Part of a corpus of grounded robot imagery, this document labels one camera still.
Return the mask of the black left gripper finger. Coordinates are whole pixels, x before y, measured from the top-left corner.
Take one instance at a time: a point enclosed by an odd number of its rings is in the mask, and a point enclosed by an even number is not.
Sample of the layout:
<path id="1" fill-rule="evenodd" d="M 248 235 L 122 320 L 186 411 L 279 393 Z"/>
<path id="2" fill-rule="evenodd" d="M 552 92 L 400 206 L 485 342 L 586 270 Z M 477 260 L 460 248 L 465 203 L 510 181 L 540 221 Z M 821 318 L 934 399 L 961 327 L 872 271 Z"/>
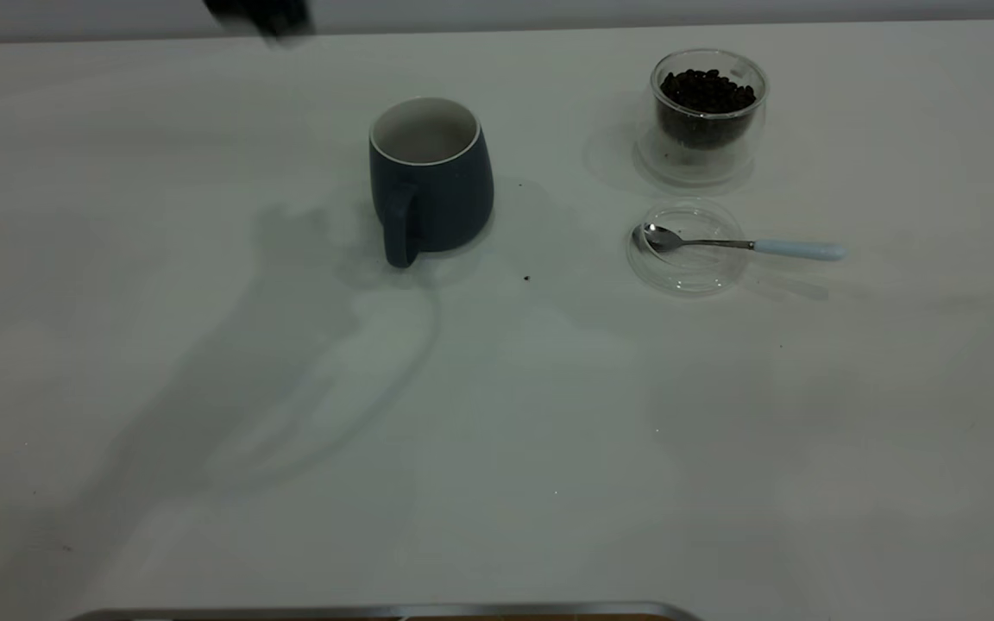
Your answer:
<path id="1" fill-rule="evenodd" d="M 315 35 L 311 1 L 234 0 L 202 1 L 205 10 L 234 35 L 255 35 L 272 44 Z"/>

